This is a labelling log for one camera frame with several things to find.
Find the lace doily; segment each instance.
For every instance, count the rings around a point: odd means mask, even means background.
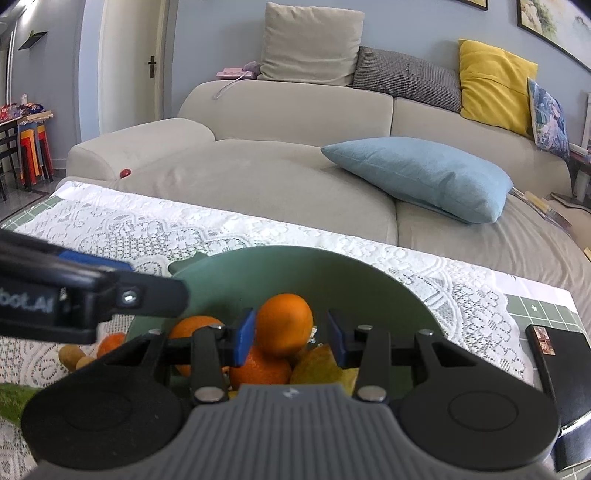
[[[362,238],[240,213],[186,205],[68,182],[64,199],[17,231],[88,254],[129,262],[135,270],[168,275],[169,263],[196,252],[215,255],[256,245],[301,245],[357,258],[402,282],[431,310],[452,342],[533,383],[532,362],[492,271]],[[115,316],[99,340],[124,332],[132,317]],[[0,382],[45,387],[66,374],[60,345],[0,338]],[[92,353],[96,346],[85,346]],[[0,474],[17,479],[34,461],[17,428],[0,420]]]

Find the floor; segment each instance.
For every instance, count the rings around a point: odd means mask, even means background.
[[[14,215],[26,206],[32,205],[42,198],[52,194],[60,180],[60,178],[55,177],[52,183],[48,180],[38,181],[37,184],[34,185],[34,192],[25,192],[21,186],[19,186],[18,190],[15,188],[14,176],[12,176],[12,173],[2,174],[0,176],[0,181],[4,185],[7,199],[6,201],[3,201],[0,196],[0,222]]]

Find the floral pillow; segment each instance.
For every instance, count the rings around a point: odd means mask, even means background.
[[[560,104],[535,81],[528,78],[530,93],[531,126],[535,144],[542,150],[567,159],[569,138]]]

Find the gray gripper base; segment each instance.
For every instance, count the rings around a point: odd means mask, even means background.
[[[236,399],[195,408],[156,455],[108,471],[41,462],[27,480],[556,480],[539,464],[508,472],[446,465],[406,438],[383,405],[340,385],[243,386]]]

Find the fruit bowl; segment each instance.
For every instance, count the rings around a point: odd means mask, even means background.
[[[409,338],[420,329],[441,333],[439,324],[418,297],[394,278],[359,260],[326,250],[282,245],[252,247],[193,258],[169,266],[183,280],[190,303],[177,319],[136,317],[129,328],[131,339],[151,329],[169,332],[180,321],[208,315],[231,325],[244,309],[257,310],[269,298],[294,293],[306,300],[324,341],[328,309],[338,309],[355,327],[380,326],[392,338]],[[411,388],[410,369],[392,367],[396,391]]]

